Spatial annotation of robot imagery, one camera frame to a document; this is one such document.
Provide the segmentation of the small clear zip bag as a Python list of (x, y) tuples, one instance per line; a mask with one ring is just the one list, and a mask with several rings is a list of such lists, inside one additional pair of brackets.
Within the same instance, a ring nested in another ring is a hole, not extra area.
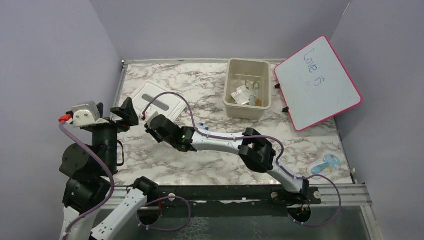
[(231, 94), (231, 97), (237, 105), (249, 105), (251, 102), (252, 92), (246, 86), (240, 86), (235, 92)]

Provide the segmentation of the metal crucible tongs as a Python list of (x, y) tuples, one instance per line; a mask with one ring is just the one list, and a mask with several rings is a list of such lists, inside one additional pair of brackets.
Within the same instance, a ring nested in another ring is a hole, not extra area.
[(261, 96), (261, 84), (258, 80), (245, 80), (244, 85), (248, 90), (248, 96), (254, 97), (255, 100), (262, 98)]

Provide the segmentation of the amber rubber tubing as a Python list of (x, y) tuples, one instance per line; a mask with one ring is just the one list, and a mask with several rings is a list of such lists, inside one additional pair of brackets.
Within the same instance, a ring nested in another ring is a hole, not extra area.
[(249, 97), (245, 95), (236, 95), (230, 96), (227, 100), (229, 104), (236, 104), (242, 106), (254, 106), (254, 107), (262, 107), (262, 100), (257, 98), (256, 95), (250, 95)]

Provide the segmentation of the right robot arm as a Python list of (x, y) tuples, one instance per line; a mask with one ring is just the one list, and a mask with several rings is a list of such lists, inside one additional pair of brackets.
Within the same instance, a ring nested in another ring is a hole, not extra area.
[(246, 167), (256, 173), (268, 174), (284, 188), (294, 204), (306, 201), (309, 181), (283, 163), (270, 142), (253, 128), (239, 133), (218, 133), (196, 127), (179, 127), (162, 114), (145, 114), (145, 130), (158, 143), (165, 142), (179, 152), (217, 151), (239, 156)]

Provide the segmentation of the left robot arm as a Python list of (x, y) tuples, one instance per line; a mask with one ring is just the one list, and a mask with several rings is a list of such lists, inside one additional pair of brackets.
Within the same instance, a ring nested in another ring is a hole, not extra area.
[(103, 116), (102, 103), (93, 101), (74, 106), (59, 118), (59, 128), (73, 143), (64, 151), (60, 172), (68, 177), (63, 205), (64, 240), (111, 240), (137, 211), (155, 203), (158, 185), (146, 177), (131, 184), (122, 203), (99, 225), (94, 221), (115, 191), (114, 175), (118, 172), (118, 134), (139, 124), (128, 97), (111, 113), (119, 120)]

